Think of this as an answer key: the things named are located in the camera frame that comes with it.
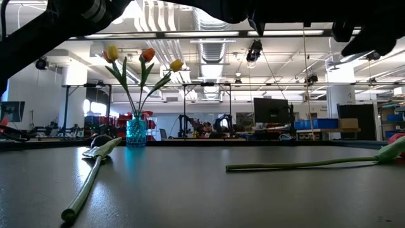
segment white wall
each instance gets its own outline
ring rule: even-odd
[[[25,101],[22,122],[15,123],[19,129],[28,130],[31,123],[30,111],[34,111],[36,126],[49,125],[59,116],[61,101],[61,75],[55,72],[39,71],[30,64],[9,79],[7,101]]]

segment security camera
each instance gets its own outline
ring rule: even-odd
[[[47,70],[49,68],[49,62],[46,61],[46,56],[39,58],[39,60],[37,60],[35,63],[35,67],[38,70]]]

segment desk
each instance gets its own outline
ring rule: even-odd
[[[328,133],[354,133],[354,139],[357,139],[357,133],[360,132],[360,129],[314,129],[314,133],[320,133],[320,140],[325,140]],[[312,130],[297,130],[297,140],[300,140],[300,134],[312,133]]]
[[[93,165],[83,159],[85,150],[1,152],[0,227],[60,227],[62,210]],[[402,227],[405,169],[400,164],[225,171],[225,165],[236,163],[376,153],[340,146],[119,146],[101,165],[74,227]]]
[[[210,139],[210,138],[174,138],[174,139],[162,139],[162,141],[246,141],[245,138],[222,138],[222,139]]]

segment yellow tulip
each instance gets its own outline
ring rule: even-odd
[[[107,54],[110,60],[114,61],[118,59],[118,49],[114,45],[108,46]]]
[[[182,69],[183,64],[184,63],[182,62],[182,60],[177,59],[177,60],[173,61],[173,63],[170,64],[170,69],[173,72],[178,72],[179,70]]]

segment cardboard box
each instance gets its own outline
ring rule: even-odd
[[[358,129],[359,121],[356,118],[339,119],[340,129]]]

